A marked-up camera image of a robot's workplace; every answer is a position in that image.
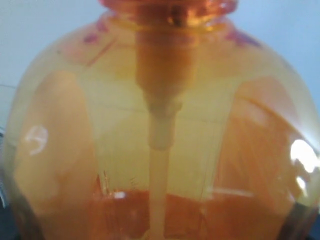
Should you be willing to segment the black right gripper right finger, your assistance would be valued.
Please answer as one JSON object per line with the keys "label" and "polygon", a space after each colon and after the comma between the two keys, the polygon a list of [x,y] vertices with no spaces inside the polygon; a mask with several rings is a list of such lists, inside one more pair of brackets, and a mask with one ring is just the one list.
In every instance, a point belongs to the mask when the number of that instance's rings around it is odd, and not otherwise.
{"label": "black right gripper right finger", "polygon": [[320,215],[318,214],[304,240],[320,240]]}

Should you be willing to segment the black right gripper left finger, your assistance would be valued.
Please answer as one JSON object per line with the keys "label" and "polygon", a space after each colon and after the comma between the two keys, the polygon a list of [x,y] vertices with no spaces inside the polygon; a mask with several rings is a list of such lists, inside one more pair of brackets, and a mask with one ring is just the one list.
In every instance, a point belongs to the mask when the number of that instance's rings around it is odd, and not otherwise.
{"label": "black right gripper left finger", "polygon": [[0,240],[21,240],[2,184],[0,185]]}

